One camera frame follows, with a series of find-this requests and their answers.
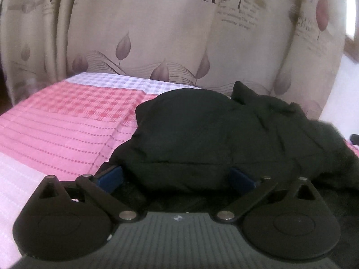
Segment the black padded jacket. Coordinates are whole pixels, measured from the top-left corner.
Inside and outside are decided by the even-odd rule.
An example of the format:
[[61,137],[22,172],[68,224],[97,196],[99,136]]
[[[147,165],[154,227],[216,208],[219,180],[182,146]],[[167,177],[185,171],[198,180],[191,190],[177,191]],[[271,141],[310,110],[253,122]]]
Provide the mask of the black padded jacket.
[[308,178],[341,226],[332,259],[358,267],[358,157],[330,124],[237,82],[232,95],[163,93],[136,108],[138,127],[101,170],[122,169],[114,195],[138,211],[215,211],[247,192],[246,178]]

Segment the pink checked bed sheet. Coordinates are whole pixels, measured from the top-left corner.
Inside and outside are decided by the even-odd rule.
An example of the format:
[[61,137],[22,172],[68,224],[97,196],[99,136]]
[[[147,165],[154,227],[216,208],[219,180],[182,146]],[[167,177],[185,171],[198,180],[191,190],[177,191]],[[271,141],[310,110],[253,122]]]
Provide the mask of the pink checked bed sheet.
[[20,260],[16,218],[47,175],[94,174],[137,127],[136,107],[179,85],[82,73],[46,87],[1,115],[1,267]]

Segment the beige leaf print curtain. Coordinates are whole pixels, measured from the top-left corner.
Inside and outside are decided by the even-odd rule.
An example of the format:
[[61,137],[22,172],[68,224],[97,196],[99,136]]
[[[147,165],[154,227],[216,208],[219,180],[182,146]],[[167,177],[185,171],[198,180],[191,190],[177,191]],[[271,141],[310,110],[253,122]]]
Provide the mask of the beige leaf print curtain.
[[345,40],[345,0],[1,0],[12,103],[110,73],[229,95],[241,81],[320,117]]

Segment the brown wooden window frame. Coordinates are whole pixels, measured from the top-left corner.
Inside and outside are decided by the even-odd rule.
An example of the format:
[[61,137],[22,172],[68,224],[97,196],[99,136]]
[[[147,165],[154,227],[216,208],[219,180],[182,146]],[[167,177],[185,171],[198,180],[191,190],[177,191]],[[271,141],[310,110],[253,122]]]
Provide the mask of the brown wooden window frame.
[[348,35],[346,35],[344,54],[354,63],[358,64],[358,39],[351,39]]

